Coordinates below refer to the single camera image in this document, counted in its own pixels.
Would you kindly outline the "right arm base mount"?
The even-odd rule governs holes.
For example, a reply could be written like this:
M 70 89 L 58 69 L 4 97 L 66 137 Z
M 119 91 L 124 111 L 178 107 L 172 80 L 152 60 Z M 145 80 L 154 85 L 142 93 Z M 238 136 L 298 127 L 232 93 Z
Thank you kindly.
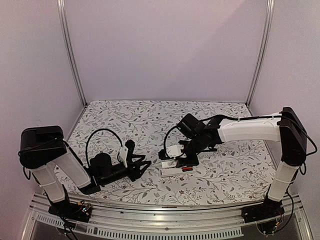
M 274 218 L 285 213 L 282 201 L 273 201 L 266 198 L 263 203 L 246 206 L 241 209 L 241 217 L 245 223 Z

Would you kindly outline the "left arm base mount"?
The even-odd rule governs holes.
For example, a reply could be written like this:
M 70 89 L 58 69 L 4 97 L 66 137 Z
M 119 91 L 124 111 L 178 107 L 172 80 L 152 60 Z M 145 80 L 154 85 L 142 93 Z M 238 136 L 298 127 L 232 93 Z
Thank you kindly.
M 83 200 L 72 203 L 68 199 L 59 202 L 49 202 L 48 213 L 58 217 L 88 223 L 92 214 L 92 205 Z

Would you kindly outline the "white remote control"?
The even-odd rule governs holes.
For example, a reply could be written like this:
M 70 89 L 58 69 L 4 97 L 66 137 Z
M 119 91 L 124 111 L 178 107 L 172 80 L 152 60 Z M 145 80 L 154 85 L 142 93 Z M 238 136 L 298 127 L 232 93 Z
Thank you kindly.
M 186 171 L 183 172 L 182 168 L 164 168 L 160 170 L 160 175 L 162 178 L 167 178 L 167 177 L 173 177 L 173 176 L 178 176 L 178 175 L 183 175 L 183 174 L 188 174 L 188 173 L 194 173 L 195 170 L 193 169 L 192 171 Z

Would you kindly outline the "red black battery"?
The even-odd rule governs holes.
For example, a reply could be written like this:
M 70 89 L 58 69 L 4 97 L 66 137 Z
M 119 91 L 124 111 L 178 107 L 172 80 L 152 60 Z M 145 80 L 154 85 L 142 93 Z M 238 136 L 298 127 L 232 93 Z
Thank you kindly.
M 190 172 L 190 171 L 193 171 L 193 167 L 191 167 L 191 166 L 183 167 L 183 168 L 182 168 L 182 171 L 183 171 L 183 172 Z

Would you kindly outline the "white remote battery cover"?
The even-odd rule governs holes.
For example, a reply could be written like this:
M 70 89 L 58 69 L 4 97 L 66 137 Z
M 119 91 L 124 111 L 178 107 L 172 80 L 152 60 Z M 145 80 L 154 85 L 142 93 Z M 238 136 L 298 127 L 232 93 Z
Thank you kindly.
M 166 161 L 161 161 L 161 167 L 163 169 L 169 169 L 169 168 L 175 168 L 177 166 L 177 160 L 166 160 Z

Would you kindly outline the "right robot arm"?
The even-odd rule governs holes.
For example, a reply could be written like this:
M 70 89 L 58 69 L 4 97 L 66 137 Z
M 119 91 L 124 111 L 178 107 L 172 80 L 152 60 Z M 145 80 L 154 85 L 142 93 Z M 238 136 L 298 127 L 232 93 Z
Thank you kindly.
M 271 141 L 281 145 L 281 158 L 275 177 L 262 204 L 254 209 L 262 218 L 281 212 L 281 201 L 307 158 L 307 133 L 292 108 L 264 116 L 244 118 L 215 115 L 198 120 L 187 114 L 177 124 L 178 130 L 190 141 L 184 147 L 187 155 L 198 154 L 208 147 L 234 141 Z

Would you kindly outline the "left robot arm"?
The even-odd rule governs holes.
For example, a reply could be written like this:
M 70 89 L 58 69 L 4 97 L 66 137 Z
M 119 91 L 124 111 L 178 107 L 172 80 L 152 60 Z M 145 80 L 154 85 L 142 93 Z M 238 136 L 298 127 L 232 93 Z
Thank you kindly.
M 145 155 L 135 154 L 134 150 L 134 141 L 128 140 L 120 144 L 118 164 L 112 164 L 107 153 L 87 158 L 84 164 L 64 139 L 62 128 L 53 125 L 23 130 L 18 156 L 23 168 L 30 171 L 29 175 L 46 193 L 51 210 L 70 217 L 74 212 L 87 212 L 88 207 L 70 202 L 66 187 L 55 174 L 55 167 L 59 167 L 82 194 L 91 195 L 120 179 L 128 177 L 134 182 L 143 176 L 151 161 L 146 160 Z

